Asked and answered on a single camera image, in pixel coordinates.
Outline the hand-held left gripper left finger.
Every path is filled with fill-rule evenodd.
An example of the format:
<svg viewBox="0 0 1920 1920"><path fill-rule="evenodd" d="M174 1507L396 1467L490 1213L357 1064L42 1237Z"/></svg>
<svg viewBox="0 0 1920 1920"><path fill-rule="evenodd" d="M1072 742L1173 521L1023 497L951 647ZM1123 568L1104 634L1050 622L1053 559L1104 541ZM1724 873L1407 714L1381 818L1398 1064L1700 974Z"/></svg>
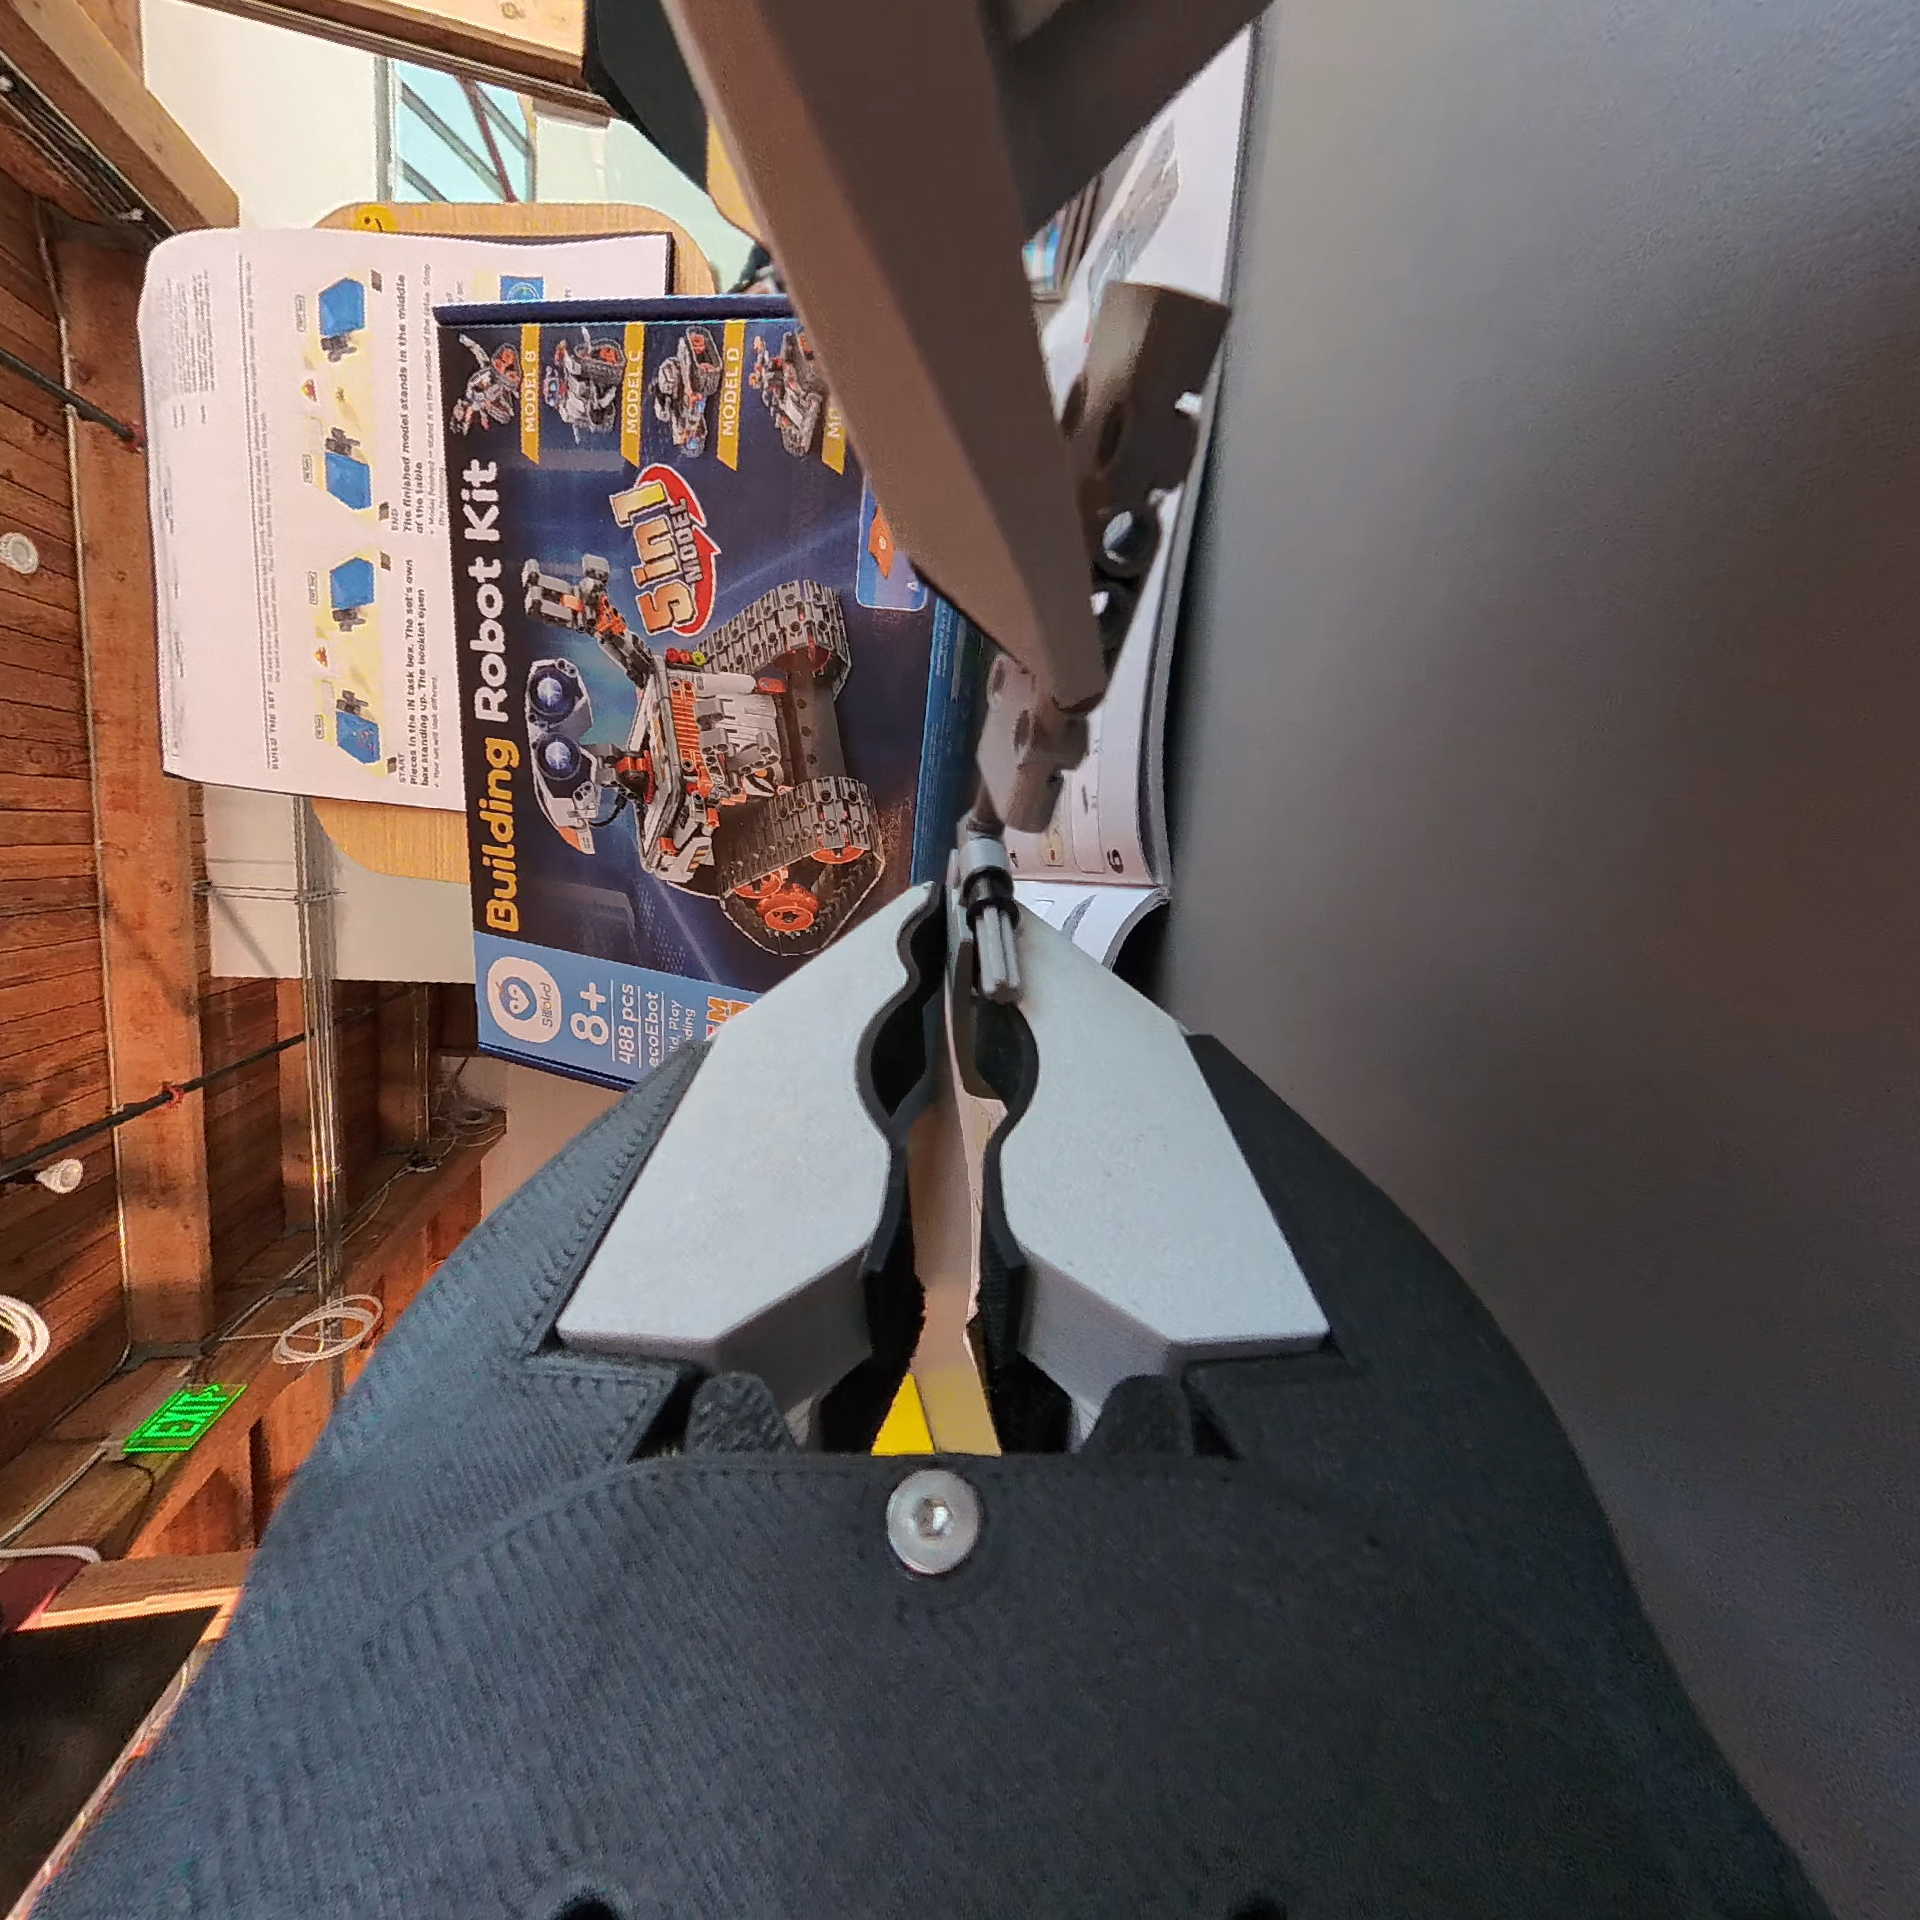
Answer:
<svg viewBox="0 0 1920 1920"><path fill-rule="evenodd" d="M872 1449L924 1330L908 1143L944 1055L947 904L906 890L704 1045L556 1326L764 1381Z"/></svg>

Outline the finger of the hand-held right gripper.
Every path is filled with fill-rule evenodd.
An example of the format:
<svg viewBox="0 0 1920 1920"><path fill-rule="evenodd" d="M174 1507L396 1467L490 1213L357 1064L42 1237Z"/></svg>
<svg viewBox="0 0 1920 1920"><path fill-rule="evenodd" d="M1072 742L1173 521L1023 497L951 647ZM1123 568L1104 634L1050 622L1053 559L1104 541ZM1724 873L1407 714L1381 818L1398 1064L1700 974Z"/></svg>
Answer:
<svg viewBox="0 0 1920 1920"><path fill-rule="evenodd" d="M1114 288L1063 434L1021 250L1261 9L663 8L895 538L1068 714L1109 686L1100 541L1176 483L1227 314Z"/></svg>

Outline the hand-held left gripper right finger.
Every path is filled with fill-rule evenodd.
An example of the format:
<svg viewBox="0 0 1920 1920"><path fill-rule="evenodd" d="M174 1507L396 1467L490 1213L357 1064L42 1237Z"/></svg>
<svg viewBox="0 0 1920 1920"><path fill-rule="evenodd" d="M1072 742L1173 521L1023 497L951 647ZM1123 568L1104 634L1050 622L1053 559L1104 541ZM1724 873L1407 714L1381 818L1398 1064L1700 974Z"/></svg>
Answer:
<svg viewBox="0 0 1920 1920"><path fill-rule="evenodd" d="M1003 1110L980 1153L979 1343L1003 1451L1068 1451L1115 1387L1317 1354L1317 1304L1182 1027L1019 914L1021 999L974 995L960 1064Z"/></svg>

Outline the grey curved building piece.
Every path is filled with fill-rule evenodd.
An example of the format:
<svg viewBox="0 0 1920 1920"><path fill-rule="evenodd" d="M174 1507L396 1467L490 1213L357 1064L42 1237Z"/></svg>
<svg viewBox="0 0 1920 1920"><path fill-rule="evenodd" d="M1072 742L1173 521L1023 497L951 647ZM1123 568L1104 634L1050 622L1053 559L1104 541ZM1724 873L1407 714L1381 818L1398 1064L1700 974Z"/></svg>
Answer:
<svg viewBox="0 0 1920 1920"><path fill-rule="evenodd" d="M1019 901L1006 847L996 834L960 831L947 894L954 966L960 967L972 954L974 995L987 1003L1019 1003Z"/></svg>

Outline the grey holed building beam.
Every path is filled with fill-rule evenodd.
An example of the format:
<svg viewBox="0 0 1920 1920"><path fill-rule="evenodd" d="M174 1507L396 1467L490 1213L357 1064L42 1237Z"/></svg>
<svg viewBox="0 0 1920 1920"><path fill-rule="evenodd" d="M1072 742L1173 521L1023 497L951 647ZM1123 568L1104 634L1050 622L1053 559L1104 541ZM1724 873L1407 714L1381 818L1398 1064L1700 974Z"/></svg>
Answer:
<svg viewBox="0 0 1920 1920"><path fill-rule="evenodd" d="M1068 577L1061 643L1026 659L1003 643L976 742L974 831L1039 832L1087 750L1146 577L1162 551L1162 502L1192 467L1200 401L1229 310L1156 283L1117 282L1061 413L1072 513L1085 555Z"/></svg>

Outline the grey desk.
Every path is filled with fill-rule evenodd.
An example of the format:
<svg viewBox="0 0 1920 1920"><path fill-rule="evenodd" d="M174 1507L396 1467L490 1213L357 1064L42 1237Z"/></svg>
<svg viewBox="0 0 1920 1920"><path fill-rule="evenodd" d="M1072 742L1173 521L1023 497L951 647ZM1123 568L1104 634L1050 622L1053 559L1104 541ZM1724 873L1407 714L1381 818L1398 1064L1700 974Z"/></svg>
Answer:
<svg viewBox="0 0 1920 1920"><path fill-rule="evenodd" d="M1916 5L1278 5L1162 992L1556 1405L1916 1917Z"/></svg>

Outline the glass window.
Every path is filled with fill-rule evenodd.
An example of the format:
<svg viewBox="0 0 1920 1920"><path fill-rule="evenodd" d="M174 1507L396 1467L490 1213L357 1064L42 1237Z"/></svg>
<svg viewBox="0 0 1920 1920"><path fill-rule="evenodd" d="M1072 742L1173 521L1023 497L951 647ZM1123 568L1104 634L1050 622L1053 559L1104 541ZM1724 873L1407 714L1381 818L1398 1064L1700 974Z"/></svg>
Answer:
<svg viewBox="0 0 1920 1920"><path fill-rule="evenodd" d="M507 88L427 65L380 67L378 179L386 200L526 203L538 200L538 114Z"/></svg>

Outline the blue robot kit box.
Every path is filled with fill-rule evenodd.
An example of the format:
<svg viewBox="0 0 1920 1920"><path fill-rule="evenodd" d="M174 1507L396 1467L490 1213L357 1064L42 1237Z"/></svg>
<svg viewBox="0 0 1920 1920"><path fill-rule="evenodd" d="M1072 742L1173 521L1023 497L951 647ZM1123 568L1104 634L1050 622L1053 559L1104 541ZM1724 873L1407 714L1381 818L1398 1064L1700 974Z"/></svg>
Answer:
<svg viewBox="0 0 1920 1920"><path fill-rule="evenodd" d="M482 1051L621 1089L944 873L980 637L796 306L439 311Z"/></svg>

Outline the open instruction booklet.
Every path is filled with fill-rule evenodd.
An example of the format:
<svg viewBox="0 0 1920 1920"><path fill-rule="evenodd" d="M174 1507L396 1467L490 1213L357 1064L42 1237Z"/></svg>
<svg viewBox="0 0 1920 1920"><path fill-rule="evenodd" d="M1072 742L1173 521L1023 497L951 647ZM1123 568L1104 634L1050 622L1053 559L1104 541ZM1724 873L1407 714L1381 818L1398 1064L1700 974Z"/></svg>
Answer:
<svg viewBox="0 0 1920 1920"><path fill-rule="evenodd" d="M1102 203L1063 301L1039 330L1051 399L1087 362L1102 298L1119 282L1227 303L1237 274L1242 165L1258 30L1212 61L1104 175ZM1198 439L1182 488L1158 507L1162 545L1143 578L1111 693L1087 725L1044 834L1010 834L1021 905L1111 967L1171 894L1165 818L1167 678L1215 410L1215 376L1184 402Z"/></svg>

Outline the white printed instruction sheet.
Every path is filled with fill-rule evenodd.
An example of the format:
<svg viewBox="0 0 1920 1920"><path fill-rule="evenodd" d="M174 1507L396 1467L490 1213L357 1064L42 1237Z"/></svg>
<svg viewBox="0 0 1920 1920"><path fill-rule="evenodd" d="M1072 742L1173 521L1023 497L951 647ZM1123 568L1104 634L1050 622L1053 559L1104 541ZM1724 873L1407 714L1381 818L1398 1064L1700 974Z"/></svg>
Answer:
<svg viewBox="0 0 1920 1920"><path fill-rule="evenodd" d="M659 298L664 233L195 232L138 310L168 777L464 798L444 431L491 454L538 376L455 350L458 304Z"/></svg>

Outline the green exit sign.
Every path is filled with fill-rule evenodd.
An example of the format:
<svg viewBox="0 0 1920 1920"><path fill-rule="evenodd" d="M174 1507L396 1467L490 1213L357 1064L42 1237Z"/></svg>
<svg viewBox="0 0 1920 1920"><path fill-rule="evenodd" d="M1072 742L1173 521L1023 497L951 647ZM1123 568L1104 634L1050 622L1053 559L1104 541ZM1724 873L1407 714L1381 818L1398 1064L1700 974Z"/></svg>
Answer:
<svg viewBox="0 0 1920 1920"><path fill-rule="evenodd" d="M212 1426L248 1392L244 1383L195 1381L157 1405L119 1447L122 1458L189 1454Z"/></svg>

